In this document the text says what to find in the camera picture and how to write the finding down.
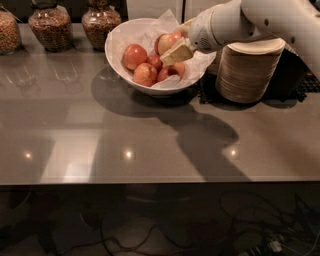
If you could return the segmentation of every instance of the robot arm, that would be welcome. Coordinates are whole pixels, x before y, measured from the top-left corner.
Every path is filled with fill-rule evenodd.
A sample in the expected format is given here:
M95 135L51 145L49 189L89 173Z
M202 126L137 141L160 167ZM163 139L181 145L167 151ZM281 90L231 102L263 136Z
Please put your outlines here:
M309 0L232 0L194 18L188 37L191 51L206 53L279 37L320 79L320 13Z

